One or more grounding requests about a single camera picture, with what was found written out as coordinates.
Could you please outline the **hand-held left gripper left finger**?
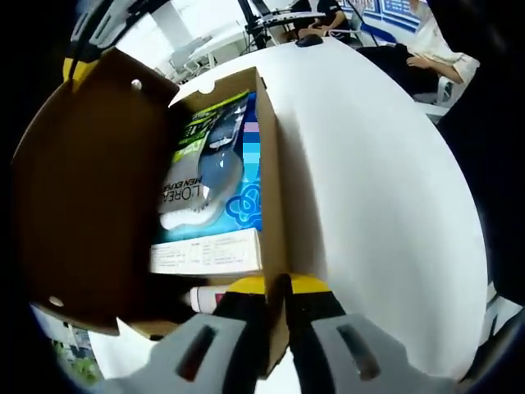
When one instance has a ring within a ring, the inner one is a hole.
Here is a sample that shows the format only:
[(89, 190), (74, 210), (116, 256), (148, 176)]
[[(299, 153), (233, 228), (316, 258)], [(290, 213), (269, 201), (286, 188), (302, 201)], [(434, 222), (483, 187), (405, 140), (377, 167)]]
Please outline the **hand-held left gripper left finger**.
[(252, 393), (267, 371), (262, 277), (229, 285), (212, 314), (196, 314), (156, 344), (147, 364), (108, 382), (110, 393)]

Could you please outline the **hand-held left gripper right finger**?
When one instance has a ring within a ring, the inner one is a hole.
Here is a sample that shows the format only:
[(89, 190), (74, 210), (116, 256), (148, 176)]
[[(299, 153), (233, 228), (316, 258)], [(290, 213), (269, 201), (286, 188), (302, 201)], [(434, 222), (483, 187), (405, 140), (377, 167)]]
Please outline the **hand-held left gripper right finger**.
[(348, 314), (315, 277), (281, 277), (289, 347), (303, 393), (447, 393), (450, 381), (409, 363), (403, 344)]

